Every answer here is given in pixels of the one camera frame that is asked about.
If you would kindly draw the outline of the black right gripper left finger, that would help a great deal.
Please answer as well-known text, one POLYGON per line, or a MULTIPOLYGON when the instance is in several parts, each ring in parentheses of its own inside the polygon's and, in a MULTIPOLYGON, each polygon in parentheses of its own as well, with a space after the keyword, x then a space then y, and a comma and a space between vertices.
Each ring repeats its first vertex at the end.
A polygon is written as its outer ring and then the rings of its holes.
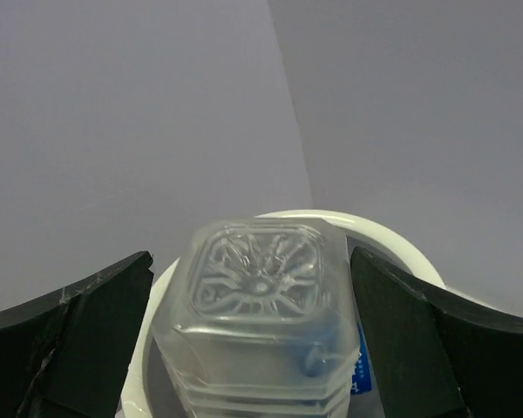
POLYGON ((147 251, 0 312, 0 417, 113 417, 153 284, 147 251))

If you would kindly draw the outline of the blue label bottle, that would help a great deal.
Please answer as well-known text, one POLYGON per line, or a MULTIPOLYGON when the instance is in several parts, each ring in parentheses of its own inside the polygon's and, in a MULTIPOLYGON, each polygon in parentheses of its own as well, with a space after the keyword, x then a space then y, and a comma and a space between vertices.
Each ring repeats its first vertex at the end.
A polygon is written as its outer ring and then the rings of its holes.
MULTIPOLYGON (((359 349, 357 360, 352 369, 350 379, 350 395, 358 396, 373 390, 373 378, 370 367, 370 356, 366 347, 361 322, 357 323, 359 349)), ((297 363, 300 371, 308 377, 318 377, 328 373, 334 361, 337 361, 339 338, 333 334, 325 335, 324 341, 301 347, 296 350, 297 363)))

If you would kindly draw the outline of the large clear bottle cream label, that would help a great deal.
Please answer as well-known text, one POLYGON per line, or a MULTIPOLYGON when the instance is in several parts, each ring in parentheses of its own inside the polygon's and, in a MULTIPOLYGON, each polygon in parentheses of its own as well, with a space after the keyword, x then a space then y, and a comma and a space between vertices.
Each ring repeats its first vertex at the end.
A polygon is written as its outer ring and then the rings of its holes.
POLYGON ((345 233, 322 219, 197 230, 152 332, 190 417, 344 417, 360 338, 345 233))

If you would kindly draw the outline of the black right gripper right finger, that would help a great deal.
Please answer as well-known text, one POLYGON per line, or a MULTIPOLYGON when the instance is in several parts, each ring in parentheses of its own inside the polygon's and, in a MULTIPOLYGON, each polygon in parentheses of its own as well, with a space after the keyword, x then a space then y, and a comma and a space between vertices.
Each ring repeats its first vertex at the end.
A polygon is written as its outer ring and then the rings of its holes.
POLYGON ((357 247, 351 279, 387 417, 523 417, 523 318, 357 247))

